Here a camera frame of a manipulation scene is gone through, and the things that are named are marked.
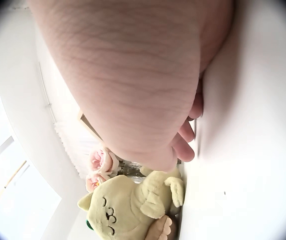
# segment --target pink flower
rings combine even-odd
[[[109,175],[119,166],[114,153],[106,148],[98,148],[90,154],[89,169],[92,172]]]
[[[86,176],[86,190],[91,193],[96,189],[100,184],[104,183],[106,180],[110,179],[109,176],[105,174],[90,174]]]

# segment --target hand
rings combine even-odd
[[[228,32],[231,0],[29,2],[71,93],[107,147],[155,170],[194,158],[188,116],[202,113],[199,75]]]

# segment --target green tag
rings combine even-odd
[[[91,227],[91,224],[89,223],[89,221],[86,221],[86,225],[89,227],[89,229],[93,230],[93,228]]]

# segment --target plush toy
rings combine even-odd
[[[148,232],[155,233],[152,223],[159,226],[159,237],[171,232],[168,227],[174,224],[165,214],[176,215],[183,201],[184,184],[175,169],[152,171],[140,184],[124,175],[113,177],[80,199],[78,206],[87,212],[88,227],[103,240],[148,240]]]

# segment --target window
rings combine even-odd
[[[16,139],[0,98],[0,238],[40,239],[60,201]]]

